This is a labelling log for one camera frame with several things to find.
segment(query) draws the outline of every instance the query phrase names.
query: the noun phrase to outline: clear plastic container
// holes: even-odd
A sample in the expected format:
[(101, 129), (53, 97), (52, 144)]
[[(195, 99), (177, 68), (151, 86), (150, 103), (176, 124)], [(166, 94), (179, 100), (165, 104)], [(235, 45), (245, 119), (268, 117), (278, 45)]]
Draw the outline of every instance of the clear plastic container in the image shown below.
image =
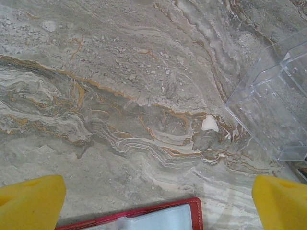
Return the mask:
[(225, 106), (274, 159), (304, 161), (307, 30), (266, 48)]

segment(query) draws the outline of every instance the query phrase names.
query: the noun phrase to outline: red wallet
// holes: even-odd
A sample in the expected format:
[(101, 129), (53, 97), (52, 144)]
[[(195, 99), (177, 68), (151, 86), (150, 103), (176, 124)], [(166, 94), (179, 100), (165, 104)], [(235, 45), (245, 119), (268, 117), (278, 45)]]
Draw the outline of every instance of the red wallet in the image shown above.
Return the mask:
[(144, 207), (144, 208), (139, 208), (135, 210), (124, 211), (124, 212), (112, 214), (112, 215), (105, 216), (105, 217), (100, 217), (100, 218), (96, 218), (96, 219), (92, 219), (92, 220), (88, 220), (88, 221), (84, 221), (84, 222), (80, 222), (76, 224), (62, 226), (62, 227), (56, 228), (56, 230), (81, 230), (81, 229), (85, 229), (85, 228), (89, 228), (93, 226), (98, 226), (101, 224), (106, 224), (120, 217), (128, 217), (128, 218), (137, 217), (137, 216), (141, 216), (144, 214), (156, 212), (158, 210), (162, 210), (165, 208), (184, 205), (184, 204), (189, 204), (190, 206), (193, 230), (203, 230), (201, 200), (199, 200), (199, 198), (197, 197), (189, 198), (185, 200), (179, 200), (175, 202), (170, 202), (166, 204), (155, 205), (151, 207)]

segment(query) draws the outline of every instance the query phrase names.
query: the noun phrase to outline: yellow object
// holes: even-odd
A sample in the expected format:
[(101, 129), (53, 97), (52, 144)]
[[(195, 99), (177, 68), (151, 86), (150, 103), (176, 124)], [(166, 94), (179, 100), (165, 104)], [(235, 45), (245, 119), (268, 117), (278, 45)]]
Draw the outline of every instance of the yellow object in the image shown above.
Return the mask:
[(307, 185), (262, 175), (252, 195), (265, 230), (307, 229)]
[(65, 193), (59, 175), (0, 188), (0, 230), (54, 230)]

